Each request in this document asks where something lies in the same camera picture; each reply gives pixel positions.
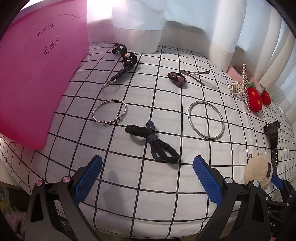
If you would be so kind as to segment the pink strawberry headband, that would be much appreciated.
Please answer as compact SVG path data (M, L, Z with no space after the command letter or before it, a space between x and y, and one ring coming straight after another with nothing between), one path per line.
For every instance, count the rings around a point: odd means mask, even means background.
M236 71L242 75L242 66L235 65ZM263 105L270 105L271 98L266 88L259 84L256 78L247 71L247 92L249 97L251 112L257 113L262 110Z

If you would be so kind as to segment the brown hair clip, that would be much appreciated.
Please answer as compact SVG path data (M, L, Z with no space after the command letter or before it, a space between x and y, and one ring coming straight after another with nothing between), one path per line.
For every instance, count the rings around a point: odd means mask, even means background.
M198 78L196 78L196 77L194 76L195 74L191 74L190 72L188 72L188 71L184 71L184 70L181 70L181 73L184 74L184 75L187 75L187 76L189 76L189 77L191 77L191 78L193 78L193 79L196 80L201 86L205 86L205 84L204 84L202 81L200 81Z
M205 75L205 74L210 74L210 71L187 71L187 70L181 70L180 71L184 75Z

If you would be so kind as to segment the small silver bangle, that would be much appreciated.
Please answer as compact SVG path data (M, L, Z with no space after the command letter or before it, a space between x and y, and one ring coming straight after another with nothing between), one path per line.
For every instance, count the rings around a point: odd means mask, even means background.
M92 119L103 125L110 125L122 121L128 111L127 104L120 99L97 101L92 112Z

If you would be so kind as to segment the cream fluffy pompom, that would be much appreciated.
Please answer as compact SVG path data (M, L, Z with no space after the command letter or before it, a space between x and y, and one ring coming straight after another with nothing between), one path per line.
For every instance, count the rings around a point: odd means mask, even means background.
M248 160L245 167L244 181L248 184L250 181L260 183L262 189L266 189L273 176L273 165L265 155L253 156Z

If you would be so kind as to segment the white curtain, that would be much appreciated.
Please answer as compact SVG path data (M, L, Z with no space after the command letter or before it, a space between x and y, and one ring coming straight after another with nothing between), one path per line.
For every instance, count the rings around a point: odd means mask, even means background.
M152 53L195 51L218 68L246 64L287 114L295 114L295 37L267 1L88 1L90 42Z

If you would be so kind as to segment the pink plastic tub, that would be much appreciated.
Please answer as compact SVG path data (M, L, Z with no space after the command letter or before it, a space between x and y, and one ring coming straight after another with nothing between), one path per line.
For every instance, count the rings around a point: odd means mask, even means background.
M45 143L53 113L89 51L86 1L23 8L1 39L1 134L31 148Z

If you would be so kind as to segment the black wrist watch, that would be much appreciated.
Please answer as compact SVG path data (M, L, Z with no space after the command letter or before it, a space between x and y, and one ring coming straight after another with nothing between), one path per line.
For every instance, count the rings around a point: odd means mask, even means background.
M280 129L280 122L275 121L268 123L263 127L264 134L268 137L271 148L271 164L273 166L273 174L278 172L278 132Z

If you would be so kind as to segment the pearl hair claw clip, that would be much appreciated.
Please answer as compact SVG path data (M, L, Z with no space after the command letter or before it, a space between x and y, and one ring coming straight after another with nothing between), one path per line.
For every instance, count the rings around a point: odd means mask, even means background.
M242 95L247 111L250 113L250 103L249 103L249 97L247 92L247 70L246 70L246 64L242 65L242 75L240 75L236 69L230 64L228 67L228 74L233 79L233 82L229 85L229 92L233 96Z

